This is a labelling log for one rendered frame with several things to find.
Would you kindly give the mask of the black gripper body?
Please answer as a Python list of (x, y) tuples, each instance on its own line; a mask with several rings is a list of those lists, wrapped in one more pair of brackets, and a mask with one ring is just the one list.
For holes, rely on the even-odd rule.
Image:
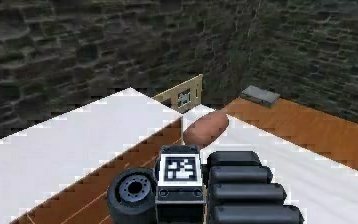
[(151, 168), (121, 172), (107, 189), (107, 206), (114, 224), (156, 224), (156, 180)]

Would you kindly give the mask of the white bed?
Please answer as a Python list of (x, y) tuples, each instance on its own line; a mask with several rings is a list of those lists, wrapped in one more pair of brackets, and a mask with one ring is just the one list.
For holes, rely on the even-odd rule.
[(284, 186), (286, 202), (296, 205), (304, 224), (358, 224), (358, 171), (277, 137), (235, 115), (229, 126), (201, 151), (254, 151)]
[(9, 224), (181, 114), (128, 88), (0, 140), (0, 224)]

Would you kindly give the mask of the brown oval pillow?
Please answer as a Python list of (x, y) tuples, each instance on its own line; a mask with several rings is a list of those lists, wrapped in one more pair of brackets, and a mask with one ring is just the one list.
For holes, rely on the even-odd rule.
[(206, 147), (214, 142), (228, 125), (229, 119), (224, 112), (210, 112), (197, 119), (184, 131), (184, 144)]

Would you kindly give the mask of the grey flat book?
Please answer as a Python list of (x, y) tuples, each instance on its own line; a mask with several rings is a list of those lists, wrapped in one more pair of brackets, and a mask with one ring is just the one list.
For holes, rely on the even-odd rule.
[(264, 107), (271, 108), (277, 102), (280, 95), (278, 93), (250, 85), (240, 93), (240, 97), (253, 103), (260, 104)]

